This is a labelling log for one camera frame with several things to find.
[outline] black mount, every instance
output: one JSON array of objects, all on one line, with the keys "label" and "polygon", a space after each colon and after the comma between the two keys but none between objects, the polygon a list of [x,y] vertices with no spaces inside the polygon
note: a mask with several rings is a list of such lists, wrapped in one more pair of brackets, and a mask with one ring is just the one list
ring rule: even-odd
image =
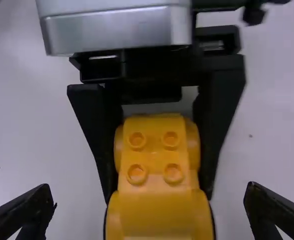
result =
[{"label": "black mount", "polygon": [[196,28],[197,13],[244,7],[243,20],[256,25],[263,20],[264,3],[287,2],[194,0],[192,45],[84,52],[70,58],[84,84],[68,86],[68,97],[95,157],[106,203],[117,189],[113,138],[123,122],[122,105],[178,102],[184,86],[199,90],[193,103],[201,137],[199,181],[211,199],[220,149],[246,80],[238,28]]}]

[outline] white table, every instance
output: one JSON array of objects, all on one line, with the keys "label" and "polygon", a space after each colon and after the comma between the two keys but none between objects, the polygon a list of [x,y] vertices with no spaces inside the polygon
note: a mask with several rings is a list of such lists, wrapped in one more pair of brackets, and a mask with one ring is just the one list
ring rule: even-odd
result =
[{"label": "white table", "polygon": [[[239,25],[246,55],[247,86],[221,151],[211,201],[219,240],[253,239],[242,204],[248,181],[294,202],[294,1],[270,8],[259,26],[245,27],[239,17],[240,11],[198,17],[199,26]],[[49,183],[58,202],[49,240],[103,237],[106,206],[95,161],[66,95],[66,86],[76,83],[78,70],[67,58],[45,55],[35,1],[3,0],[0,205]],[[143,111],[190,111],[196,91],[186,92],[182,103]]]}]

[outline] silver metal housing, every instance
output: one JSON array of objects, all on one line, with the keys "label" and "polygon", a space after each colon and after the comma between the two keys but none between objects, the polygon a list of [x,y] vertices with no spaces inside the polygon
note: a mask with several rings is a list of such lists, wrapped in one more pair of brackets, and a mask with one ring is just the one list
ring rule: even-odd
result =
[{"label": "silver metal housing", "polygon": [[191,44],[190,0],[37,0],[48,55]]}]

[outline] black plastic bracket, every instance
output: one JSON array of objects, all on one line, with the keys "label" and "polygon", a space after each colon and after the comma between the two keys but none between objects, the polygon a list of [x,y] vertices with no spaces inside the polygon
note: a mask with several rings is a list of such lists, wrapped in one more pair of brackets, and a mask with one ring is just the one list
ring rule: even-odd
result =
[{"label": "black plastic bracket", "polygon": [[[177,102],[183,86],[199,87],[193,103],[193,120],[202,142],[199,181],[211,199],[220,149],[246,82],[244,58],[237,54],[240,49],[238,28],[219,26],[196,28],[189,47],[70,58],[85,84],[68,86],[68,97],[95,157],[106,203],[117,189],[113,138],[123,122],[121,105]],[[99,57],[109,54],[112,57]]]},{"label": "black plastic bracket", "polygon": [[279,227],[294,240],[294,203],[264,186],[249,182],[244,206],[255,240],[282,240]]},{"label": "black plastic bracket", "polygon": [[17,240],[45,240],[56,207],[48,184],[0,206],[0,240],[8,239],[20,228]]}]

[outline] yellow stud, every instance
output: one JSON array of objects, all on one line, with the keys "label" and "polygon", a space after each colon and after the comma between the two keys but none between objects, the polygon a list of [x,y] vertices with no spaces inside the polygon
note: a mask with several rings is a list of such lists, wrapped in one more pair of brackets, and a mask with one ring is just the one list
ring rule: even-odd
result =
[{"label": "yellow stud", "polygon": [[140,164],[133,164],[129,167],[126,177],[130,184],[139,186],[147,180],[148,170]]},{"label": "yellow stud", "polygon": [[165,167],[163,178],[166,183],[170,185],[177,185],[181,183],[184,179],[184,174],[181,170],[180,165],[175,163],[170,163]]},{"label": "yellow stud", "polygon": [[179,137],[178,134],[174,131],[166,132],[162,139],[162,144],[164,145],[165,149],[167,150],[176,150],[179,145]]},{"label": "yellow stud", "polygon": [[146,137],[139,131],[130,134],[128,138],[129,146],[134,151],[141,151],[146,142]]}]

